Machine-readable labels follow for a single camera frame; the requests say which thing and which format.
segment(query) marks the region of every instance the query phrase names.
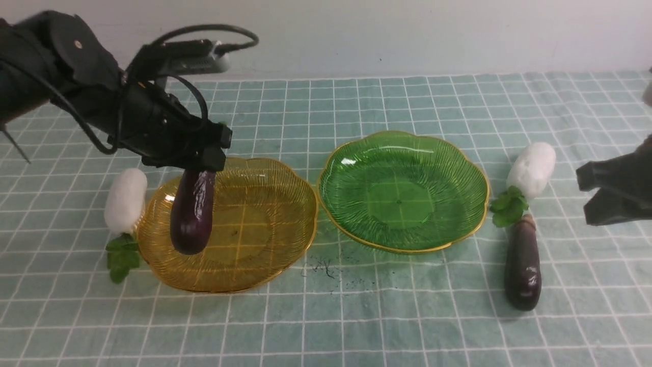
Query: plate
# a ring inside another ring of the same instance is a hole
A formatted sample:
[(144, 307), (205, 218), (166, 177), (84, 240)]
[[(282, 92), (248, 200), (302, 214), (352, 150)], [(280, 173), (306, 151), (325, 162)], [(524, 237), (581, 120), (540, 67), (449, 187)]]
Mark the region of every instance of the plate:
[(317, 182), (352, 239), (395, 253), (436, 251), (471, 236), (487, 215), (489, 181), (442, 139), (382, 131), (344, 144)]
[(308, 182), (279, 161), (229, 157), (215, 179), (209, 243), (199, 254), (182, 255), (170, 239), (170, 211), (180, 180), (154, 193), (137, 229), (143, 259), (170, 287), (245, 291), (292, 265), (315, 237), (319, 206)]

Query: black cable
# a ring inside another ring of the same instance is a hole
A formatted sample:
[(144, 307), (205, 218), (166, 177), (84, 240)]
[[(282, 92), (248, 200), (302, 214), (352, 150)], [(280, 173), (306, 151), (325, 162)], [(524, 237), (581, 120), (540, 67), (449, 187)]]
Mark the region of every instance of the black cable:
[[(190, 25), (188, 27), (182, 27), (179, 29), (175, 29), (173, 31), (167, 32), (160, 36), (159, 38), (155, 39), (152, 43), (144, 45), (137, 53), (136, 56), (131, 60), (129, 65), (127, 66), (126, 70), (126, 80), (123, 81), (123, 88), (120, 92), (120, 97), (118, 99), (119, 101), (119, 108), (118, 108), (118, 126), (122, 126), (122, 121), (124, 118), (124, 101), (125, 97), (127, 96), (127, 92), (129, 91), (129, 88), (131, 88), (136, 82), (136, 75), (138, 75), (138, 71), (140, 67), (142, 66), (142, 59), (147, 56), (147, 51), (150, 50), (151, 48), (161, 46), (164, 44), (166, 41), (178, 37), (181, 35), (187, 35), (189, 33), (195, 33), (195, 32), (201, 32), (201, 31), (225, 31), (225, 32), (231, 32), (231, 33), (238, 33), (244, 36), (247, 36), (251, 38), (251, 41), (246, 42), (246, 43), (241, 43), (241, 44), (221, 44), (215, 48), (215, 52), (220, 52), (222, 54), (226, 54), (228, 52), (232, 51), (237, 51), (237, 50), (244, 50), (246, 48), (253, 47), (258, 44), (259, 38), (258, 36), (241, 27), (237, 27), (236, 25), (228, 25), (228, 24), (199, 24), (199, 25)], [(195, 88), (191, 83), (189, 83), (187, 80), (183, 78), (179, 78), (177, 76), (171, 76), (174, 79), (177, 79), (181, 83), (183, 83), (189, 90), (190, 92), (197, 98), (197, 102), (200, 104), (201, 108), (201, 113), (202, 113), (202, 121), (200, 123), (200, 126), (197, 127), (196, 129), (190, 129), (190, 131), (197, 131), (198, 129), (201, 129), (204, 124), (207, 123), (208, 121), (208, 108), (206, 106), (206, 100), (203, 98), (201, 95), (201, 92), (197, 88)], [(116, 134), (115, 136), (115, 144), (117, 145), (119, 141), (119, 135)]]
[[(86, 134), (86, 136), (88, 136), (88, 139), (93, 143), (95, 148), (97, 148), (97, 150), (99, 150), (103, 154), (111, 155), (117, 152), (119, 147), (119, 143), (121, 140), (120, 135), (122, 133), (122, 125), (123, 125), (124, 112), (125, 112), (124, 101), (125, 101), (125, 97), (127, 96), (127, 92), (129, 91), (129, 88), (131, 88), (137, 82), (134, 75), (137, 74), (136, 71), (138, 71), (138, 67), (139, 67), (138, 64), (141, 62), (140, 57), (142, 52), (144, 50), (148, 50), (151, 47), (160, 46), (161, 44), (165, 43), (167, 40), (170, 40), (174, 37), (178, 37), (180, 35), (185, 35), (189, 33), (195, 33), (199, 31), (227, 31), (232, 33), (239, 33), (241, 35), (247, 36), (252, 39), (251, 41), (242, 44), (221, 44), (217, 46), (215, 49), (215, 52), (219, 52), (221, 54), (226, 54), (228, 52), (233, 52), (237, 50), (244, 50), (246, 48), (250, 48), (257, 45), (259, 42), (258, 36), (255, 33), (248, 31), (244, 28), (237, 27), (235, 25), (203, 24), (203, 25), (191, 25), (189, 27), (183, 27), (183, 28), (176, 29), (174, 31), (170, 31), (162, 35), (161, 37), (155, 39), (154, 42), (150, 43), (150, 45), (146, 45), (143, 48), (141, 48), (141, 50), (136, 54), (134, 59), (132, 59), (132, 61), (129, 63), (129, 66), (126, 69), (127, 71), (126, 82), (123, 88), (121, 89), (118, 98), (119, 108), (118, 108), (117, 124), (115, 126), (115, 138), (110, 148), (107, 148), (103, 145), (103, 143), (100, 141), (97, 135), (93, 132), (90, 125), (84, 120), (82, 115), (77, 111), (77, 109), (72, 105), (72, 103), (63, 94), (61, 94), (61, 92), (59, 92), (57, 88), (51, 85), (47, 80), (41, 78), (39, 75), (36, 75), (35, 73), (28, 71), (27, 69), (21, 67), (19, 64), (11, 60), (8, 60), (6, 58), (0, 57), (0, 62), (9, 65), (10, 67), (22, 72), (24, 75), (36, 81), (42, 87), (50, 91), (59, 102), (65, 105), (65, 107), (67, 108), (67, 112), (75, 119), (77, 124), (80, 126), (82, 131)], [(175, 75), (162, 75), (162, 76), (169, 76), (171, 78), (177, 79), (190, 90), (193, 96), (195, 96), (201, 109), (201, 122), (196, 128), (191, 128), (188, 129), (187, 131), (193, 132), (201, 129), (208, 122), (208, 107), (206, 105), (206, 100), (203, 98), (203, 95), (201, 95), (201, 92), (199, 92), (199, 90), (195, 88), (195, 86), (193, 86), (188, 80), (181, 78), (180, 76), (175, 76)]]
[(174, 31), (167, 32), (166, 34), (160, 36), (159, 38), (155, 39), (154, 42), (150, 43), (150, 46), (160, 46), (164, 44), (166, 41), (178, 37), (180, 35), (186, 35), (188, 33), (195, 33), (195, 32), (201, 32), (201, 31), (225, 31), (225, 32), (230, 32), (230, 33), (238, 33), (240, 35), (246, 36), (251, 38), (251, 41), (246, 42), (246, 43), (238, 43), (238, 44), (233, 44), (233, 43), (227, 43), (227, 44), (221, 44), (218, 45), (215, 50), (216, 52), (219, 51), (221, 53), (228, 53), (228, 52), (233, 52), (233, 51), (238, 51), (238, 50), (244, 50), (245, 48), (250, 48), (254, 47), (255, 45), (258, 44), (260, 41), (258, 39), (258, 36), (254, 33), (251, 32), (245, 28), (238, 27), (236, 25), (229, 25), (229, 24), (199, 24), (199, 25), (190, 25), (188, 27), (183, 27), (179, 29), (175, 29)]
[(189, 133), (193, 133), (195, 131), (199, 131), (206, 123), (208, 123), (208, 105), (206, 104), (206, 99), (204, 99), (203, 95), (201, 92), (197, 89), (197, 87), (193, 86), (192, 83), (190, 83), (187, 79), (181, 78), (178, 75), (174, 74), (159, 74), (156, 76), (156, 78), (162, 78), (162, 77), (168, 77), (168, 78), (174, 78), (178, 81), (180, 81), (190, 92), (192, 95), (195, 97), (197, 100), (197, 103), (200, 106), (200, 111), (201, 111), (201, 121), (200, 124), (196, 128), (186, 128), (179, 126), (180, 129), (185, 130)]
[(55, 98), (63, 103), (66, 108), (68, 109), (68, 113), (72, 115), (72, 118), (77, 121), (77, 124), (81, 127), (82, 131), (88, 136), (88, 139), (91, 140), (93, 145), (102, 153), (104, 154), (113, 154), (117, 151), (117, 142), (115, 143), (115, 147), (112, 148), (107, 148), (105, 147), (100, 139), (95, 135), (93, 132), (92, 128), (88, 125), (88, 123), (83, 119), (82, 115), (77, 111), (76, 108), (70, 103), (70, 101), (64, 97), (61, 92), (57, 90), (52, 84), (50, 84), (47, 80), (41, 78), (39, 75), (36, 75), (35, 73), (28, 71), (27, 69), (23, 68), (20, 66), (20, 64), (17, 64), (11, 60), (8, 60), (7, 58), (0, 57), (0, 63), (4, 63), (5, 65), (9, 65), (10, 67), (22, 72), (24, 75), (29, 77), (30, 79), (34, 80), (35, 82), (39, 83), (42, 87), (45, 89), (49, 90), (52, 94), (55, 95)]

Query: black robotic arm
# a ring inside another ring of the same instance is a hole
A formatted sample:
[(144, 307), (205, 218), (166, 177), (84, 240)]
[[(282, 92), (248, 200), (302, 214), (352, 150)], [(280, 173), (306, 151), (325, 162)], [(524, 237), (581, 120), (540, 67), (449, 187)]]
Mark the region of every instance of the black robotic arm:
[[(230, 31), (251, 41), (168, 42), (197, 31)], [(222, 56), (257, 43), (254, 33), (239, 27), (195, 25), (143, 46), (122, 70), (78, 16), (45, 11), (14, 25), (0, 19), (0, 129), (11, 139), (6, 124), (49, 101), (71, 114), (102, 153), (126, 148), (147, 166), (222, 170), (231, 130), (208, 120), (201, 93), (181, 75), (220, 72)], [(190, 89), (201, 116), (165, 92), (168, 77)], [(91, 127), (108, 135), (108, 147)]]

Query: purple eggplant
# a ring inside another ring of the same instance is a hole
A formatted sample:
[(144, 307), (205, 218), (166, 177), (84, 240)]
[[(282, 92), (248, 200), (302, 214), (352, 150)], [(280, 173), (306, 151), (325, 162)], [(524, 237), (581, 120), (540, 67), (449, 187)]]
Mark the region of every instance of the purple eggplant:
[(213, 229), (214, 190), (214, 172), (183, 172), (170, 213), (170, 237), (179, 253), (195, 255), (206, 248)]
[(505, 293), (517, 310), (531, 311), (541, 295), (541, 263), (537, 228), (529, 214), (512, 228), (505, 263)]

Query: grid pattern tablecloth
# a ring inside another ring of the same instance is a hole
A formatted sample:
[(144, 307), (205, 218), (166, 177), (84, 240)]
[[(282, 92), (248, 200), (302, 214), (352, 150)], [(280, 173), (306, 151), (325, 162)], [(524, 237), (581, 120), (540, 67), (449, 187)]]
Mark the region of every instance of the grid pattern tablecloth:
[[(396, 129), (440, 136), (505, 189), (524, 146), (557, 150), (531, 203), (544, 289), (519, 315), (502, 289), (506, 232), (429, 255), (362, 247), (321, 216), (302, 260), (238, 295), (189, 295), (143, 266), (110, 283), (102, 209), (112, 178), (139, 166), (92, 149), (43, 106), (0, 140), (0, 367), (652, 366), (652, 223), (584, 224), (574, 169), (631, 152), (652, 131), (642, 72), (199, 82), (230, 154), (281, 159), (314, 183), (347, 141)], [(180, 84), (170, 89), (189, 108)], [(154, 190), (178, 170), (143, 168)]]

